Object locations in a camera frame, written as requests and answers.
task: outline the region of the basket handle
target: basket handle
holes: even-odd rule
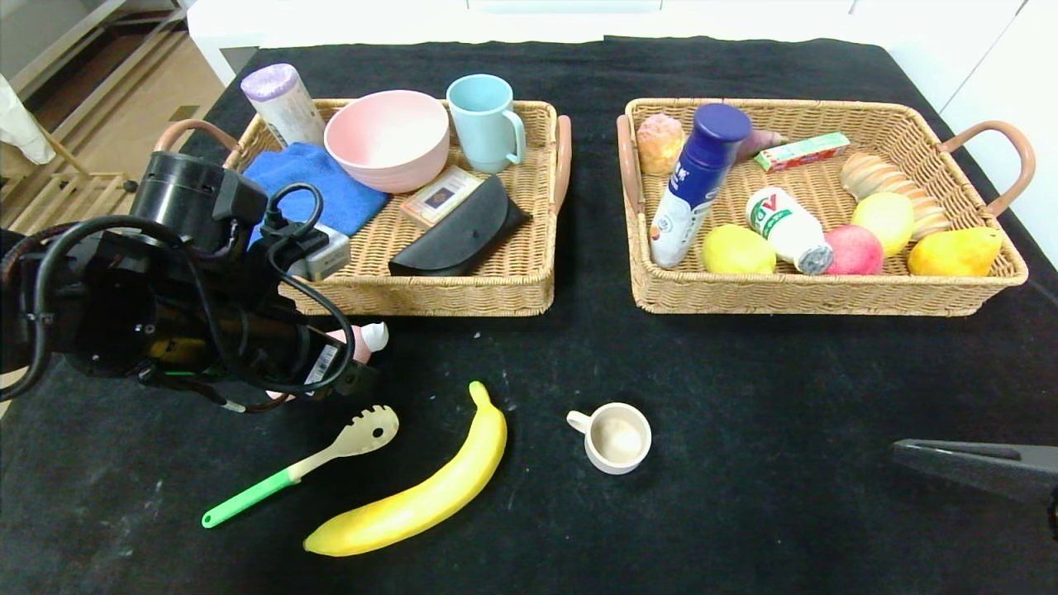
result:
[[[628,116],[617,116],[617,152],[621,161],[621,185],[628,201],[628,209],[639,214],[643,212],[643,200],[639,195],[639,158],[632,147],[632,122]]]
[[[937,149],[944,152],[951,152],[984,130],[999,130],[1002,132],[1010,141],[1010,144],[1014,145],[1014,148],[1018,150],[1018,157],[1021,158],[1021,174],[1018,175],[1018,179],[1015,180],[1014,185],[1010,186],[1010,190],[1001,194],[999,198],[991,201],[988,206],[985,206],[985,211],[999,216],[1000,213],[1006,211],[1006,208],[1014,202],[1014,199],[1018,198],[1024,192],[1025,186],[1028,185],[1028,182],[1033,181],[1033,176],[1036,174],[1036,152],[1021,130],[1018,130],[1014,125],[1006,122],[989,120],[988,122],[970,126],[963,133],[952,137],[948,142],[941,143]]]
[[[169,150],[181,134],[194,128],[205,130],[214,139],[217,139],[220,144],[224,145],[227,150],[235,154],[242,152],[242,145],[238,141],[205,120],[181,120],[180,122],[175,122],[159,137],[158,142],[154,143],[154,150]]]
[[[558,215],[562,210],[562,203],[566,201],[566,192],[569,191],[569,167],[573,159],[572,147],[572,122],[568,115],[559,116],[559,164],[554,173],[554,200],[551,209]]]

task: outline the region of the white cup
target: white cup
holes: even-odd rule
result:
[[[566,421],[584,434],[588,459],[604,473],[623,475],[639,467],[651,450],[651,425],[631,404],[606,403],[590,417],[570,411]]]

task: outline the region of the pear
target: pear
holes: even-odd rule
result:
[[[773,273],[776,249],[755,232],[727,223],[701,240],[701,265],[711,273]]]
[[[915,275],[987,276],[1003,239],[991,228],[938,232],[924,237],[908,255]]]

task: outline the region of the banana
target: banana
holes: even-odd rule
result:
[[[470,395],[477,412],[462,448],[428,480],[343,512],[320,525],[305,549],[325,556],[352,556],[418,535],[455,515],[489,483],[507,446],[507,420],[478,381]]]

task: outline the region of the wicker basket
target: wicker basket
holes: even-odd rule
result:
[[[935,196],[956,229],[988,226],[1000,231],[1001,213],[1032,179],[1035,158],[1024,137],[1009,124],[986,122],[941,143],[915,110],[894,104],[788,100],[635,100],[618,118],[621,177],[628,228],[632,293],[654,313],[803,313],[967,315],[1005,287],[1028,276],[1025,262],[1003,234],[1003,247],[985,277],[926,277],[908,272],[908,250],[887,258],[880,275],[798,274],[780,263],[777,274],[714,274],[701,266],[700,237],[724,223],[746,226],[745,203],[754,191],[784,187],[811,212],[824,230],[847,223],[855,199],[842,190],[838,172],[845,157],[766,174],[749,161],[728,173],[699,240],[675,269],[650,257],[647,221],[657,210],[667,176],[640,176],[635,129],[647,116],[665,113],[690,132],[694,110],[724,102],[744,110],[754,127],[803,139],[840,130],[852,141],[847,154],[863,150],[886,158]],[[986,205],[950,156],[984,129],[1007,136],[1022,159],[1022,173],[1009,192]]]
[[[324,120],[351,100],[316,100]],[[514,102],[526,127],[526,157],[499,174],[507,194],[532,220],[522,226],[472,276],[389,276],[395,254],[421,235],[400,213],[408,195],[395,195],[350,240],[350,265],[313,287],[347,314],[427,317],[527,317],[543,313],[554,300],[554,235],[559,210],[569,183],[570,123],[544,102]],[[471,170],[451,133],[449,164]],[[243,172],[262,150],[279,150],[275,138],[255,115],[224,162]],[[486,176],[474,172],[474,175]],[[284,288],[298,308],[326,313],[299,292]]]

